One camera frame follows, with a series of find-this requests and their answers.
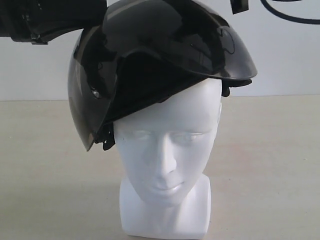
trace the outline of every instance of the white wall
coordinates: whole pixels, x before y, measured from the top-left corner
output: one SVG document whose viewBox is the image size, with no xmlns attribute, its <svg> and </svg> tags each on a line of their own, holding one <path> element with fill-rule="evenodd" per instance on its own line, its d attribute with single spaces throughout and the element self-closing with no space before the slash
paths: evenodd
<svg viewBox="0 0 320 240">
<path fill-rule="evenodd" d="M 229 0 L 201 1 L 230 22 L 258 68 L 253 84 L 233 89 L 233 96 L 320 94 L 320 25 L 277 18 L 260 0 L 250 0 L 250 10 L 237 15 Z M 296 17 L 320 19 L 319 0 L 272 5 Z M 47 46 L 0 38 L 0 101 L 67 99 L 69 59 L 79 34 L 65 34 Z"/>
</svg>

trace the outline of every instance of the mannequin face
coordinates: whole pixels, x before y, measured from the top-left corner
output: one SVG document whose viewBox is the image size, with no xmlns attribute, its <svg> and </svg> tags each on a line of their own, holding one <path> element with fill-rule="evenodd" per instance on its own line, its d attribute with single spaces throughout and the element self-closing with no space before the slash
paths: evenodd
<svg viewBox="0 0 320 240">
<path fill-rule="evenodd" d="M 129 181 L 150 205 L 180 204 L 204 171 L 217 134 L 222 82 L 208 78 L 114 122 Z"/>
</svg>

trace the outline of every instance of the white mannequin head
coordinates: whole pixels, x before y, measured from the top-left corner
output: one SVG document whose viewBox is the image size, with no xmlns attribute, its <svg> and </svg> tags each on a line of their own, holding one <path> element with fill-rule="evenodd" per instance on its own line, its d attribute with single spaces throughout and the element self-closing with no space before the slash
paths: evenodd
<svg viewBox="0 0 320 240">
<path fill-rule="evenodd" d="M 208 78 L 114 122 L 129 181 L 148 205 L 179 205 L 203 173 L 221 114 L 222 81 Z"/>
</svg>

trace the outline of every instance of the mannequin nose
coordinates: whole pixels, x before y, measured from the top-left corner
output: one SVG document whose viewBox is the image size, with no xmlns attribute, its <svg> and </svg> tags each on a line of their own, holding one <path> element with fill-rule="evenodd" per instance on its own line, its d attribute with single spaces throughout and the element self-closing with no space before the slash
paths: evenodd
<svg viewBox="0 0 320 240">
<path fill-rule="evenodd" d="M 177 168 L 177 162 L 174 158 L 173 146 L 169 136 L 159 139 L 157 151 L 156 176 L 163 178 Z"/>
</svg>

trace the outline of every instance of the black helmet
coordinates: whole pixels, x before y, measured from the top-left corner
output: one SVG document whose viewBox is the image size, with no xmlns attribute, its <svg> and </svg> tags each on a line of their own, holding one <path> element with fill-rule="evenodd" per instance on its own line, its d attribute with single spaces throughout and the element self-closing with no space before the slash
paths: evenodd
<svg viewBox="0 0 320 240">
<path fill-rule="evenodd" d="M 207 78 L 250 84 L 256 67 L 232 27 L 192 0 L 120 0 L 84 29 L 70 61 L 69 106 L 87 151 L 114 144 L 113 122 Z"/>
</svg>

